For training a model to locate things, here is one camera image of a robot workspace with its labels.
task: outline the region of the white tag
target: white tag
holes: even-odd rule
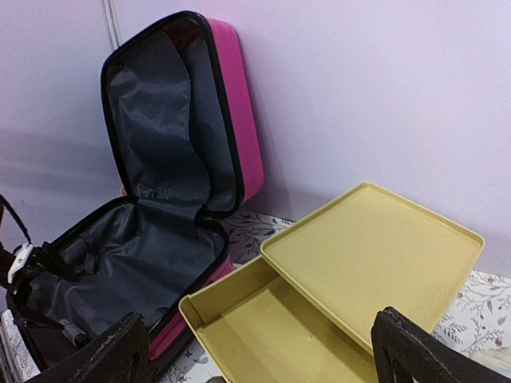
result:
[[[13,282],[16,273],[26,265],[26,261],[28,261],[30,255],[32,254],[32,249],[34,249],[33,245],[25,243],[16,253],[16,258],[14,259],[13,264],[10,266],[9,273],[7,273],[7,282],[9,284]]]

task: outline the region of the lavender wall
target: lavender wall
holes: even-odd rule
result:
[[[511,2],[186,2],[239,31],[266,184],[298,219],[370,180],[481,233],[511,276]]]
[[[116,4],[124,39],[182,7],[238,29],[267,174],[252,207],[298,219],[371,180],[483,234],[480,268],[510,263],[511,3]],[[100,4],[10,2],[0,34],[0,190],[52,239],[118,193]]]

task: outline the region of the plastic tray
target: plastic tray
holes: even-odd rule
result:
[[[431,332],[484,240],[373,184],[361,184],[262,246],[303,297],[372,353],[376,314],[392,306]]]
[[[180,303],[228,381],[376,383],[373,358],[264,259]]]

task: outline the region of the floral tablecloth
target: floral tablecloth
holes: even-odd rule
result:
[[[261,243],[292,225],[291,221],[241,211],[225,221],[236,265],[259,254]],[[477,270],[447,310],[434,336],[467,356],[486,349],[511,345],[511,279]],[[220,375],[211,358],[194,341],[160,383],[205,383]]]

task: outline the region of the bag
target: bag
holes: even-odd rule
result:
[[[52,243],[29,241],[7,304],[42,376],[140,315],[139,364],[156,380],[193,339],[177,303],[232,269],[219,219],[263,182],[236,32],[193,12],[164,18],[106,60],[101,96],[127,196]]]

